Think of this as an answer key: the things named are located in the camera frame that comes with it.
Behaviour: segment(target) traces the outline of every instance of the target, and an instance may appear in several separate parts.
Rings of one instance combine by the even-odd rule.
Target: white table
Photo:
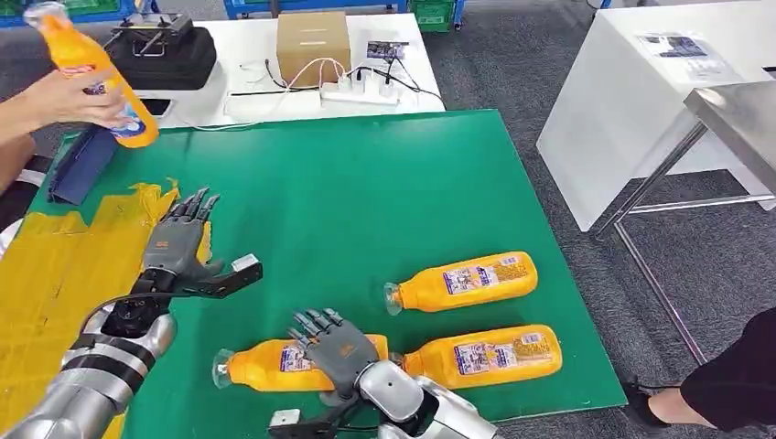
[[[636,38],[694,32],[740,76],[772,80],[776,4],[745,1],[598,11],[537,147],[581,230],[587,231],[629,180],[647,177],[693,127],[683,104],[694,87],[677,81]],[[727,169],[750,194],[769,191],[713,133],[670,171]],[[774,201],[760,203],[771,209]]]
[[[370,40],[407,41],[409,46],[404,51],[407,70],[420,88],[439,94],[426,47],[412,14],[348,16],[347,20],[352,67],[366,60],[366,46]],[[282,90],[272,83],[264,68],[264,60],[269,59],[270,69],[281,80],[275,56],[277,20],[204,21],[195,26],[210,31],[218,51],[218,61],[207,84],[197,91],[136,91],[142,98],[174,100],[170,113],[159,121],[161,128],[445,110],[437,97],[411,91],[395,106],[331,101],[318,104],[316,92],[314,97],[309,92],[287,93],[280,106],[277,106],[280,94],[254,95],[248,97],[248,101],[234,98],[231,96],[234,92]],[[381,60],[370,60],[368,65],[379,63],[383,70],[387,69],[387,64]],[[391,73],[410,82],[397,63]],[[239,113],[234,110],[236,102],[240,102]]]

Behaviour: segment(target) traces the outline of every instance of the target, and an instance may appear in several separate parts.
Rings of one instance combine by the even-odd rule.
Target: yellow tape
[[[0,262],[0,432],[40,401],[79,325],[100,302],[127,294],[151,230],[178,198],[177,182],[139,183],[132,195],[102,198],[87,228],[77,212],[30,213]],[[199,245],[210,258],[210,224]],[[118,438],[117,417],[106,438]]]

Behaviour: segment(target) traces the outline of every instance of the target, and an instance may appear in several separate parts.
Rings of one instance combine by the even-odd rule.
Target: black shoe
[[[664,423],[650,410],[650,395],[644,392],[638,382],[620,381],[620,386],[628,398],[628,405],[622,408],[625,415],[647,430],[658,430],[670,426]]]

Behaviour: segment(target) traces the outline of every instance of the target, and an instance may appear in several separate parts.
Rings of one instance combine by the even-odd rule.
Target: power strip
[[[386,84],[385,78],[368,71],[361,80],[345,77],[336,84],[325,82],[320,88],[320,99],[395,106],[399,103],[399,91],[393,81]]]

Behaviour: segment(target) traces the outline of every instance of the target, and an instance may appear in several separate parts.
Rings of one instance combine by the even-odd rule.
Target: orange bottle
[[[25,20],[35,27],[46,40],[51,60],[65,76],[73,78],[93,70],[111,70],[113,76],[103,83],[95,84],[86,91],[89,94],[103,94],[118,87],[126,99],[124,116],[132,119],[111,133],[121,145],[139,148],[152,144],[159,136],[159,127],[154,116],[140,102],[132,88],[116,70],[110,57],[96,41],[75,29],[63,4],[43,2],[25,11]]]
[[[388,338],[366,337],[380,359],[388,359]],[[244,384],[256,391],[333,391],[334,385],[294,340],[266,340],[243,352],[221,351],[213,360],[212,377],[216,387]]]
[[[511,299],[531,293],[539,283],[526,252],[506,252],[426,268],[400,284],[385,284],[385,304],[392,316],[413,308],[434,313]]]
[[[448,389],[531,380],[562,365],[560,343],[546,325],[440,338],[402,357],[402,369],[410,376],[427,376]]]

